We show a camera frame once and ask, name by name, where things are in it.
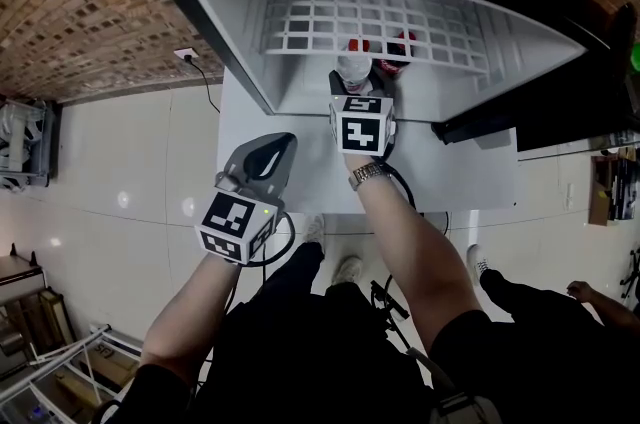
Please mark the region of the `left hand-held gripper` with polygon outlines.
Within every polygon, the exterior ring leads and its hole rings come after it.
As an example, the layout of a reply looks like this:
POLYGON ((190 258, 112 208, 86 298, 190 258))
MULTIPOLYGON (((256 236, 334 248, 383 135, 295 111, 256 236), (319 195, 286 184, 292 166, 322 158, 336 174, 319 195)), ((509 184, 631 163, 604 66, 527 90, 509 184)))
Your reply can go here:
POLYGON ((234 264, 251 264, 284 217, 282 195, 297 146, 293 133, 271 133, 234 150, 195 225, 203 250, 234 264))

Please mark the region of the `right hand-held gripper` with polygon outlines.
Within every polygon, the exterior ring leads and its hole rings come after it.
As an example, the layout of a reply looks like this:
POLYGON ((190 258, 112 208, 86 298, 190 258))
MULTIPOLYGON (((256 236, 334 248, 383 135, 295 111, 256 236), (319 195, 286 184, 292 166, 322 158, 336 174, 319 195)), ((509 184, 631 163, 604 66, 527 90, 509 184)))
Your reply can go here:
POLYGON ((368 96, 349 96, 340 74, 329 73, 330 125, 340 153, 383 157, 396 135, 394 104, 385 74, 370 72, 368 79, 368 96))

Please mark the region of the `clear plastic bottle red cap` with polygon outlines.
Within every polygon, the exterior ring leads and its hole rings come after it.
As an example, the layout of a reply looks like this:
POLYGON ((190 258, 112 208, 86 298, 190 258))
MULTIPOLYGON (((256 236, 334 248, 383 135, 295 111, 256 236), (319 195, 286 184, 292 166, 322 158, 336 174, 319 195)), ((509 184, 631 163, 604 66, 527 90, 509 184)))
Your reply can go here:
POLYGON ((342 54, 337 57, 336 68, 345 91, 361 94, 368 83, 372 68, 372 58, 367 55, 370 42, 367 39, 353 38, 347 41, 342 54))

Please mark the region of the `person's left forearm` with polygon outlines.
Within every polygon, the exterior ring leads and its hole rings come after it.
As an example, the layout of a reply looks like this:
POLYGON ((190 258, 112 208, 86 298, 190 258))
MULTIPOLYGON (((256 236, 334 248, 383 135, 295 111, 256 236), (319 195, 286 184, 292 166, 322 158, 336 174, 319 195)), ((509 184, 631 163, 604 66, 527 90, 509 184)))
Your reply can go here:
POLYGON ((147 331, 141 363, 161 366, 193 386, 239 275, 238 265, 206 255, 147 331))

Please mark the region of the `person's right forearm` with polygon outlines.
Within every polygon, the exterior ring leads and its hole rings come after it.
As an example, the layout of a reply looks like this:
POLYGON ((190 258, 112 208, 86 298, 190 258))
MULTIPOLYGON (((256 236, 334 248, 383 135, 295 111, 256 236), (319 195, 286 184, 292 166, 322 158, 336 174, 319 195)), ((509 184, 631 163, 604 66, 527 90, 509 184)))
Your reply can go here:
POLYGON ((360 182, 356 193, 383 261, 430 351, 446 325, 481 309, 467 269, 451 242, 419 215, 387 175, 360 182))

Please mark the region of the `person's left white shoe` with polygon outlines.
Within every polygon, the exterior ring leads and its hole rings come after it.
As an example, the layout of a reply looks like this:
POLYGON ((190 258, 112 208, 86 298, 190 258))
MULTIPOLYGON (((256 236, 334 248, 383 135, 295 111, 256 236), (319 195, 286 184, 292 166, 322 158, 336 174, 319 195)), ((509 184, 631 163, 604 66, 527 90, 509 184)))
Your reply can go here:
POLYGON ((324 217, 319 215, 308 216, 303 234, 303 243, 301 247, 305 253, 312 254, 323 260, 325 241, 325 221, 324 217))

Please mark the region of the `person's white shoe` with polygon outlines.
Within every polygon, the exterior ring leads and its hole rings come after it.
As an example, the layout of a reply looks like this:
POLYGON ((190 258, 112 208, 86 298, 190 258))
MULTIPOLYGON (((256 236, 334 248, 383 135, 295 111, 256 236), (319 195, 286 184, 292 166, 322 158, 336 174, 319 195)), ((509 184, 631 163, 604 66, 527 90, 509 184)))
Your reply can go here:
POLYGON ((331 285, 345 283, 358 284, 362 275, 363 261, 358 256, 347 256, 341 259, 334 270, 331 285))
POLYGON ((489 268, 489 264, 478 244, 472 244, 467 248, 466 263, 473 284, 479 286, 480 277, 489 268))
POLYGON ((312 254, 323 260, 325 241, 325 221, 324 217, 319 215, 308 216, 303 234, 303 243, 301 247, 305 253, 312 254))

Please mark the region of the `metal wristwatch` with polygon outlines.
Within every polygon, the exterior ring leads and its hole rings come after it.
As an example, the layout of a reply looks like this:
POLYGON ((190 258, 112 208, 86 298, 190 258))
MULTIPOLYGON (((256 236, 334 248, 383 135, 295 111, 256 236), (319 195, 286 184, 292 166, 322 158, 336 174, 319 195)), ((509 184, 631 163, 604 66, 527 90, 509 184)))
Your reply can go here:
POLYGON ((389 177, 390 174, 385 167, 377 162, 369 162, 353 170, 348 178, 349 184, 354 192, 365 182, 378 178, 389 177))

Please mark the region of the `person's black trousers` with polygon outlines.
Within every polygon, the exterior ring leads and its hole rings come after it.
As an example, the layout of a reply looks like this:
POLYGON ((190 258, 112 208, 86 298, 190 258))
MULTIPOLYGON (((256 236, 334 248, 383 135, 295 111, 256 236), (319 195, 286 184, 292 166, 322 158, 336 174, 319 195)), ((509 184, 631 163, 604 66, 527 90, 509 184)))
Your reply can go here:
POLYGON ((267 279, 251 302, 280 310, 310 309, 314 306, 323 308, 330 315, 353 319, 372 315, 374 309, 361 291, 359 283, 337 286, 330 284, 323 295, 311 292, 324 259, 305 253, 300 245, 289 260, 267 279))

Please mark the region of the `person's black shirt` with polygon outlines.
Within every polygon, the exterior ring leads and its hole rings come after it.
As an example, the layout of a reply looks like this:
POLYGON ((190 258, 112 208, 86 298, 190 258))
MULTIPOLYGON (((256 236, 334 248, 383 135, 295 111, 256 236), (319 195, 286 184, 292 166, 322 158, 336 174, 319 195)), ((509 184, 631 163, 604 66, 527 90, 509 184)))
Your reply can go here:
POLYGON ((139 369, 109 424, 490 424, 492 404, 434 391, 384 322, 256 302, 225 320, 204 385, 139 369))

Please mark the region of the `metal storage rack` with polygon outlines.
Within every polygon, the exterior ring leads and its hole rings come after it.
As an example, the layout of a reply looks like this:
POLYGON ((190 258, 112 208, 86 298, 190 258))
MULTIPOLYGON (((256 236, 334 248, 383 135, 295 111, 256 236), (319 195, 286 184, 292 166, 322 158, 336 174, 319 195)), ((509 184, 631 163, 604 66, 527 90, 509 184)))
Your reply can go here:
POLYGON ((58 125, 53 102, 0 97, 0 190, 49 185, 57 171, 58 125))

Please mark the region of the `brown cardboard box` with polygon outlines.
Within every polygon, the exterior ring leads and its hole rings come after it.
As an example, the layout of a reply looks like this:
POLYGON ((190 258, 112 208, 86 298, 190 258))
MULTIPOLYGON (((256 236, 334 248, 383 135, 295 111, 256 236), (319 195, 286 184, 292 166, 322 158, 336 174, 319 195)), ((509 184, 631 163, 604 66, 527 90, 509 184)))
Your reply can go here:
POLYGON ((640 205, 640 148, 625 147, 615 154, 591 158, 588 223, 632 220, 640 205))

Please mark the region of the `black chest mount bracket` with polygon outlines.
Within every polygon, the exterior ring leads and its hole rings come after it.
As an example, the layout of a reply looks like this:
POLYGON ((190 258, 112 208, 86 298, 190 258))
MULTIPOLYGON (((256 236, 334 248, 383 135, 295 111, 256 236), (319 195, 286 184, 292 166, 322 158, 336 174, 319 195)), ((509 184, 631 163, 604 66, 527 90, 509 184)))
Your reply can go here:
POLYGON ((389 275, 383 285, 377 281, 370 282, 370 304, 374 311, 380 315, 384 321, 386 329, 395 333, 404 346, 404 350, 408 351, 411 344, 406 339, 398 324, 404 322, 410 317, 410 313, 390 294, 390 286, 393 277, 389 275))

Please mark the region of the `wooden box with frame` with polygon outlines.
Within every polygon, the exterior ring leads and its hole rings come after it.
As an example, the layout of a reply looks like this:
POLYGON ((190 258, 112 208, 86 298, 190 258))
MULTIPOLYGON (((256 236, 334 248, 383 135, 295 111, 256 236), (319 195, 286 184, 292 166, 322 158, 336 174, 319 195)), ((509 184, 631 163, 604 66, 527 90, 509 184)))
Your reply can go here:
POLYGON ((53 352, 77 340, 64 297, 51 288, 8 302, 4 308, 32 356, 53 352))

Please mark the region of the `white metal shelf frame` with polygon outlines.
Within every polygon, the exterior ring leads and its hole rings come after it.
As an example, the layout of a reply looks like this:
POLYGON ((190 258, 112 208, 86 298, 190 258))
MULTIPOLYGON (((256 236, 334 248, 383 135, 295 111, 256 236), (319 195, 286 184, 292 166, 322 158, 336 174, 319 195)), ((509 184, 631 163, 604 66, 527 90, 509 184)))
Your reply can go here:
POLYGON ((128 392, 142 343, 93 325, 90 334, 36 355, 0 382, 0 424, 106 424, 128 392))

